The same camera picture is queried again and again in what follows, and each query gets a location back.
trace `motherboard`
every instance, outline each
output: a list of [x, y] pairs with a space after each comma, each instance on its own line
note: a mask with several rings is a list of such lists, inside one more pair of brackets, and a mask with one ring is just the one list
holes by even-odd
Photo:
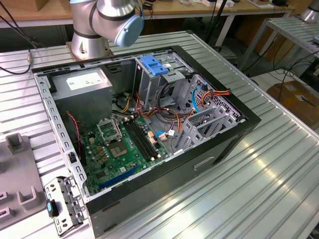
[[86, 186], [91, 195], [168, 157], [142, 117], [103, 121], [81, 135], [84, 144]]

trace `aluminum table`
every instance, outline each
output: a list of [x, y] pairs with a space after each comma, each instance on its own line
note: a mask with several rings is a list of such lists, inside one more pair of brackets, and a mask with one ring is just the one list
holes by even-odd
[[[304, 49], [310, 54], [313, 53], [314, 56], [319, 57], [319, 45], [313, 41], [314, 36], [319, 35], [319, 22], [306, 23], [297, 17], [270, 18], [263, 22], [255, 38], [245, 52], [243, 60], [239, 66], [240, 70], [243, 70], [243, 67], [247, 63], [247, 60], [249, 59], [251, 53], [255, 49], [258, 41], [262, 37], [267, 27], [273, 29], [274, 33], [260, 52], [261, 55], [270, 46], [276, 35], [281, 34], [285, 38], [291, 40], [294, 44], [298, 45], [300, 49]], [[295, 57], [297, 57], [298, 54], [300, 54], [300, 51], [297, 51], [292, 59], [295, 60]]]
[[[306, 238], [319, 222], [319, 136], [187, 32], [142, 36], [115, 54], [180, 45], [262, 121], [214, 168], [173, 191], [101, 238]], [[65, 46], [32, 50], [34, 67], [72, 62]], [[27, 68], [27, 51], [1, 53], [1, 66]], [[0, 71], [0, 139], [28, 135], [43, 184], [67, 176], [31, 73]], [[42, 211], [0, 238], [58, 238]], [[86, 222], [67, 239], [93, 238]]]

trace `red cable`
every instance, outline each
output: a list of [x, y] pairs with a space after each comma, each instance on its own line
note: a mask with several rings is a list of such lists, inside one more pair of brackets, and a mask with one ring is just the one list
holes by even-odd
[[71, 119], [73, 120], [75, 127], [76, 127], [76, 133], [78, 135], [78, 141], [79, 141], [79, 155], [81, 153], [81, 142], [80, 142], [80, 131], [79, 131], [79, 127], [78, 127], [78, 123], [76, 122], [76, 119], [73, 117], [73, 115], [71, 115], [70, 113], [66, 113], [68, 116], [71, 117]]

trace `wooden desk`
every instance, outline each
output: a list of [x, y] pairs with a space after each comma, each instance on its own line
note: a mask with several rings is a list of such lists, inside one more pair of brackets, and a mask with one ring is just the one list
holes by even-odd
[[[181, 4], [178, 0], [174, 0], [173, 2], [158, 1], [154, 2], [153, 5], [153, 19], [211, 16], [213, 9], [213, 7], [207, 7], [201, 3], [195, 3], [187, 6]], [[241, 0], [239, 3], [235, 3], [233, 7], [226, 7], [222, 16], [227, 16], [227, 20], [218, 37], [216, 46], [222, 45], [229, 27], [233, 22], [234, 17], [237, 15], [285, 13], [284, 17], [287, 17], [293, 9], [295, 8], [292, 5], [285, 8], [277, 6], [275, 9], [258, 8], [246, 0]], [[11, 12], [19, 26], [73, 24], [69, 0], [49, 0], [49, 2], [39, 12], [32, 12], [12, 7], [8, 7], [8, 10]], [[149, 19], [151, 17], [151, 12], [149, 10], [145, 10], [144, 13], [145, 19]], [[2, 8], [0, 8], [0, 15], [9, 20], [9, 17]], [[6, 25], [3, 21], [0, 21], [0, 28], [5, 27], [8, 27], [8, 25]]]

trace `blue drive bay latch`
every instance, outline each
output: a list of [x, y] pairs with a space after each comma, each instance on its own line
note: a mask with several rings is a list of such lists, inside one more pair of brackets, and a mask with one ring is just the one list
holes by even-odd
[[161, 65], [160, 61], [154, 56], [142, 56], [141, 61], [152, 72], [153, 76], [168, 73], [168, 69]]

